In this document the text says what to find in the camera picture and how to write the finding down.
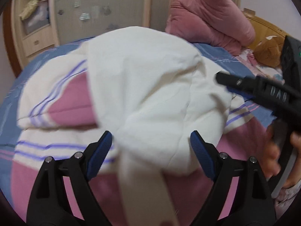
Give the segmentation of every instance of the white wall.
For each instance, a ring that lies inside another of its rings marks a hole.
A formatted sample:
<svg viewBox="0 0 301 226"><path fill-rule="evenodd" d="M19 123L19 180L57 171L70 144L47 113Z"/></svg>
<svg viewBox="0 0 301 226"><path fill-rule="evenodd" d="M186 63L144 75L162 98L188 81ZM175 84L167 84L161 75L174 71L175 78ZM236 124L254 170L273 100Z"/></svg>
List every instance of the white wall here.
<svg viewBox="0 0 301 226"><path fill-rule="evenodd" d="M255 11L256 16L301 40L301 16L291 0L241 0L240 8Z"/></svg>
<svg viewBox="0 0 301 226"><path fill-rule="evenodd" d="M0 16L0 105L15 80L11 69L3 37L3 15Z"/></svg>

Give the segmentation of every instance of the human hand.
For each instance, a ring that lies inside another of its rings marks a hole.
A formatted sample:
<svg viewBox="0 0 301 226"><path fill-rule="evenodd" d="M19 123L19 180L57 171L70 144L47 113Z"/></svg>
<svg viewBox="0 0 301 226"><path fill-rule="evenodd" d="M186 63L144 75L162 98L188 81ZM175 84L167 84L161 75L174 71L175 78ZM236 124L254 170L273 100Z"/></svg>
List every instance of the human hand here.
<svg viewBox="0 0 301 226"><path fill-rule="evenodd" d="M264 147L263 155L259 160L261 169L266 178L276 176L280 172L280 165L277 160L280 156L279 147L273 142L273 128L269 126L266 131L266 145ZM288 176L283 188L290 188L296 185L301 179L301 135L299 133L292 133L290 142L293 147L297 149L298 156L294 167Z"/></svg>

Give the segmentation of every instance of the drawer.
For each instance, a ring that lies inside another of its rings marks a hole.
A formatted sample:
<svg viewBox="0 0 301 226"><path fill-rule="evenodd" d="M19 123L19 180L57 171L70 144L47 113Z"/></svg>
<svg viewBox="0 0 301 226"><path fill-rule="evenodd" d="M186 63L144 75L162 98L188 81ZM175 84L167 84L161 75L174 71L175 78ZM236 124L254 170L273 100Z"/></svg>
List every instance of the drawer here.
<svg viewBox="0 0 301 226"><path fill-rule="evenodd" d="M53 44L55 44L55 42L51 26L47 26L23 40L26 57Z"/></svg>

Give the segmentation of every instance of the blue clamp pad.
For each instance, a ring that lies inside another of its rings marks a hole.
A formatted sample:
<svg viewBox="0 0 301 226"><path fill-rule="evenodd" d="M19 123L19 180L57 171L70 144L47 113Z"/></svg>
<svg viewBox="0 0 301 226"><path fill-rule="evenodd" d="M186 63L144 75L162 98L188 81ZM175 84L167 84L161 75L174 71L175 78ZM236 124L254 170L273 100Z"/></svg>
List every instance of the blue clamp pad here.
<svg viewBox="0 0 301 226"><path fill-rule="evenodd" d="M215 175L215 169L214 169L214 162L207 152L205 148L205 141L203 139L200 139L197 132L194 131L190 135L190 145L201 164L201 167L205 173L205 175L210 178L211 180L214 180Z"/></svg>
<svg viewBox="0 0 301 226"><path fill-rule="evenodd" d="M106 155L108 154L112 146L112 134L107 132L106 136L101 140L97 149L91 156L87 164L87 174L86 177L88 181L96 177Z"/></svg>

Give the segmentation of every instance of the stuffed animal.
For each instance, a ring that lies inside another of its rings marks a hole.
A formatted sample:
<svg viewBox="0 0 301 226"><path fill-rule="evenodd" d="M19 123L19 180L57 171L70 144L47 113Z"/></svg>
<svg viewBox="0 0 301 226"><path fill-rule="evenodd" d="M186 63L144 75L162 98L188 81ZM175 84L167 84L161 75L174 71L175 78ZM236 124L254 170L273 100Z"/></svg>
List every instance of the stuffed animal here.
<svg viewBox="0 0 301 226"><path fill-rule="evenodd" d="M255 48L253 54L258 63L277 67L280 65L280 56L283 48L284 37L268 36Z"/></svg>

